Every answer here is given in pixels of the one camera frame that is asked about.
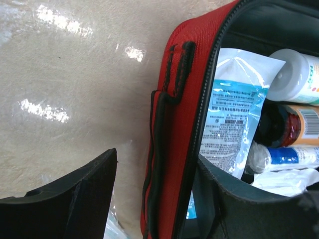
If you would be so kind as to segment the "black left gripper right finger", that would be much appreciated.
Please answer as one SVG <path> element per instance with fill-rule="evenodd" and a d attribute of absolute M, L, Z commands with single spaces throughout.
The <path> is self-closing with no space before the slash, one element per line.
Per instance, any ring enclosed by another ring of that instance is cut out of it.
<path fill-rule="evenodd" d="M 317 239 L 319 185 L 294 197 L 241 181 L 200 156 L 193 196 L 196 218 L 186 220 L 185 239 Z"/>

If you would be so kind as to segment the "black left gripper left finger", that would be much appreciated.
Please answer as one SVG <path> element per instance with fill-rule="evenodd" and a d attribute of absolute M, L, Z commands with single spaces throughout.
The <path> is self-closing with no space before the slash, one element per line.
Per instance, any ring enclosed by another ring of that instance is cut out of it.
<path fill-rule="evenodd" d="M 2 239 L 101 239 L 117 170 L 108 149 L 79 169 L 24 197 L 0 201 Z"/>

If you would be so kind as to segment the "red medicine kit case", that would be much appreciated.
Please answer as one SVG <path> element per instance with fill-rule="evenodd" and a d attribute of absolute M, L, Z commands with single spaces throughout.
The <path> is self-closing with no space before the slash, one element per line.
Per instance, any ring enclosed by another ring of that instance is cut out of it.
<path fill-rule="evenodd" d="M 150 151 L 143 186 L 141 232 L 146 239 L 182 237 L 200 140 L 222 44 L 268 53 L 302 49 L 319 4 L 313 0 L 235 0 L 181 23 L 162 59 L 151 94 Z"/>

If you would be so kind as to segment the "bandage plasters bag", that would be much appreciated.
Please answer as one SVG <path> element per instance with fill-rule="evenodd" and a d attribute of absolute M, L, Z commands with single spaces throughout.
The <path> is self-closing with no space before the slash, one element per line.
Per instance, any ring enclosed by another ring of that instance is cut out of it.
<path fill-rule="evenodd" d="M 117 217 L 116 204 L 112 194 L 103 239 L 129 239 Z"/>

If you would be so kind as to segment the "white bandage roll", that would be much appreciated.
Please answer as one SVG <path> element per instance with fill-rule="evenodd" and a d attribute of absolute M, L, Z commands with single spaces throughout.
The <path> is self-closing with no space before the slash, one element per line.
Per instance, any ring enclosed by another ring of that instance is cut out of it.
<path fill-rule="evenodd" d="M 310 146 L 269 148 L 252 143 L 247 166 L 255 173 L 318 168 L 319 148 Z"/>

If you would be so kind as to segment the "white gauze pad packet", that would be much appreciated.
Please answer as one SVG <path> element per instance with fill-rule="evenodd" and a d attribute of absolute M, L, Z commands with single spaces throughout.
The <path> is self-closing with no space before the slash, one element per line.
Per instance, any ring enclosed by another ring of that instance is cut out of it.
<path fill-rule="evenodd" d="M 255 174 L 251 185 L 273 194 L 293 197 L 306 192 L 308 186 L 318 182 L 319 172 L 308 168 Z"/>

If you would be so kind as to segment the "amber bottle orange cap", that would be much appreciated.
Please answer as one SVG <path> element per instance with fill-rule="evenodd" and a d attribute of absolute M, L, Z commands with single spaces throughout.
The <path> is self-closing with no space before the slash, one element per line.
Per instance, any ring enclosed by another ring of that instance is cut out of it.
<path fill-rule="evenodd" d="M 319 145 L 319 108 L 264 104 L 254 140 L 270 148 Z"/>

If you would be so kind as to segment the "blue mask package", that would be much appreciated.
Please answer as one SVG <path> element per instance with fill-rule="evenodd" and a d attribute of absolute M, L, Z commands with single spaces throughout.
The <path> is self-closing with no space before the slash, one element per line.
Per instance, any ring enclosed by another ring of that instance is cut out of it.
<path fill-rule="evenodd" d="M 284 60 L 236 48 L 219 51 L 199 155 L 241 179 L 270 85 Z"/>

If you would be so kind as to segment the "white medicine bottle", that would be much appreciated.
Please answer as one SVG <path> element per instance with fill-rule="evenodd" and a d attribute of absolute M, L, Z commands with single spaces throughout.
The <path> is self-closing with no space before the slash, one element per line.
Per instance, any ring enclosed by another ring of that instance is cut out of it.
<path fill-rule="evenodd" d="M 270 55 L 285 61 L 270 85 L 267 99 L 274 102 L 319 104 L 319 58 L 292 49 L 281 49 Z"/>

